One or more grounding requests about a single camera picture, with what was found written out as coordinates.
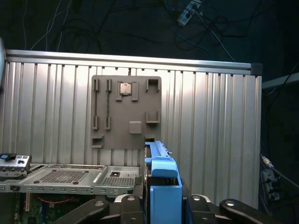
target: perforated metal tray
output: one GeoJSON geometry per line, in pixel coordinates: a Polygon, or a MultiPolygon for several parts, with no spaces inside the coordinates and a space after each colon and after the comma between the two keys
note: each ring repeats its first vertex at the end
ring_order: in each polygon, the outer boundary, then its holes
{"type": "Polygon", "coordinates": [[[110,195],[133,190],[140,171],[136,167],[34,164],[23,180],[0,182],[0,192],[110,195]]]}

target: small circuit board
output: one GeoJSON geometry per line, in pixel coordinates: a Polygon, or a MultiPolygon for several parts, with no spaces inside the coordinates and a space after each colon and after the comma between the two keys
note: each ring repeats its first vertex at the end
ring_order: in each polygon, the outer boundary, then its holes
{"type": "Polygon", "coordinates": [[[92,196],[18,193],[15,207],[15,224],[50,224],[92,196]]]}

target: metal screw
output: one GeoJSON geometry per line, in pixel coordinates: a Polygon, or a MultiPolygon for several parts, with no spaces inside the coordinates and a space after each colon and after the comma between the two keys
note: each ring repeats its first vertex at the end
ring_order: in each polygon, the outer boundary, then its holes
{"type": "Polygon", "coordinates": [[[97,201],[94,205],[95,206],[102,206],[102,205],[104,205],[104,203],[102,201],[97,201]]]}
{"type": "Polygon", "coordinates": [[[199,201],[199,200],[200,200],[200,197],[199,197],[199,196],[193,196],[193,200],[194,200],[194,201],[199,201]]]}
{"type": "Polygon", "coordinates": [[[234,206],[235,203],[232,201],[226,201],[225,204],[227,204],[228,206],[234,206]]]}
{"type": "Polygon", "coordinates": [[[128,201],[133,201],[135,198],[133,196],[128,197],[128,201]]]}

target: gray plastic mounting plate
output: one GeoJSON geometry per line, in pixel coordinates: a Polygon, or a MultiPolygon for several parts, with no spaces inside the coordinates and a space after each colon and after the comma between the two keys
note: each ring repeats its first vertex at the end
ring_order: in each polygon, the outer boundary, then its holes
{"type": "Polygon", "coordinates": [[[161,137],[161,78],[93,76],[91,141],[95,149],[142,149],[161,137]]]}

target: power strip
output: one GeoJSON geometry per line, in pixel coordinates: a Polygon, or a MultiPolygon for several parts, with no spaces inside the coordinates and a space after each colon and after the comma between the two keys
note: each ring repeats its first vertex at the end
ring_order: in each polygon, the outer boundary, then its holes
{"type": "Polygon", "coordinates": [[[194,10],[197,10],[201,5],[200,0],[191,0],[191,2],[187,5],[185,10],[182,12],[180,17],[178,18],[178,23],[180,26],[185,26],[187,22],[192,18],[194,14],[194,10]]]}
{"type": "Polygon", "coordinates": [[[261,172],[262,180],[263,180],[263,189],[265,195],[271,201],[279,200],[279,193],[275,192],[277,189],[277,178],[274,176],[274,172],[272,169],[266,169],[261,172]]]}

